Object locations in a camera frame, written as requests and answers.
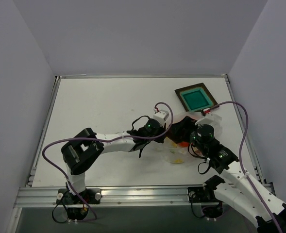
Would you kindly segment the clear plastic bag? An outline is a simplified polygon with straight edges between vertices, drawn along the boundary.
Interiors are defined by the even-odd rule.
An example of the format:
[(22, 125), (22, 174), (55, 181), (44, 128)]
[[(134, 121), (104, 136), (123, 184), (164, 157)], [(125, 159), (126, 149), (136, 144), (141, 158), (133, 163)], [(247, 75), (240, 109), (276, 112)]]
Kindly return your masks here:
[[(198, 121), (205, 115), (202, 115), (200, 112), (185, 112), (175, 115), (173, 124), (180, 122), (185, 116), (189, 116)], [(212, 124), (211, 126), (214, 128), (214, 137), (219, 137), (222, 134), (221, 122), (220, 124)], [(178, 146), (178, 143), (174, 143), (170, 139), (170, 129), (165, 136), (164, 143), (153, 143), (152, 148), (155, 152), (161, 154), (167, 162), (172, 164), (182, 164), (185, 162), (191, 162), (193, 159), (204, 159), (201, 152), (190, 142), (187, 148), (181, 148)]]

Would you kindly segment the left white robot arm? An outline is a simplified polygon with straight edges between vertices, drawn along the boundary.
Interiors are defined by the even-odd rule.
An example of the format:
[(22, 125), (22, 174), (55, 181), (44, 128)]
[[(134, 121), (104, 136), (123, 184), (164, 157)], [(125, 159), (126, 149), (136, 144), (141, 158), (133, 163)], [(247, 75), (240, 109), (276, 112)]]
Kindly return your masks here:
[(85, 199), (85, 172), (101, 154), (142, 151), (153, 141), (153, 137), (165, 131), (165, 120), (155, 118), (148, 119), (147, 123), (137, 130), (118, 134), (97, 134), (91, 128), (82, 130), (74, 138), (87, 137), (100, 141), (74, 140), (62, 146), (61, 153), (67, 167), (68, 198), (73, 203), (81, 203)]

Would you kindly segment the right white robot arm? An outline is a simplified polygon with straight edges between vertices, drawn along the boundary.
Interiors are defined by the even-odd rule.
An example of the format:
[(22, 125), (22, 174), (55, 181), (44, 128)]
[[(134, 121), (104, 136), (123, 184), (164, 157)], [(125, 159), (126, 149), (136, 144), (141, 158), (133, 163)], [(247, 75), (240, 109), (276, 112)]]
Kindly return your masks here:
[(259, 233), (286, 233), (286, 203), (250, 174), (230, 149), (214, 136), (211, 125), (197, 125), (188, 116), (174, 123), (168, 137), (195, 146), (216, 175), (203, 183), (208, 200), (228, 204), (247, 218)]

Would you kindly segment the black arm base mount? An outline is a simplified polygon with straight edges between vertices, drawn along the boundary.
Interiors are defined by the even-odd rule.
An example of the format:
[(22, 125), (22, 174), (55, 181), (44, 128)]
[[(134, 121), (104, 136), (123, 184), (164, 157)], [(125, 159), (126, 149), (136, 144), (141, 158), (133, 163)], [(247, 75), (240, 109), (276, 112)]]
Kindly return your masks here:
[[(87, 188), (85, 191), (79, 193), (79, 195), (88, 204), (100, 204), (101, 200), (101, 189), (99, 188)], [(72, 193), (70, 193), (68, 188), (62, 188), (58, 190), (56, 197), (56, 204), (63, 202), (65, 205), (83, 204), (82, 200)]]

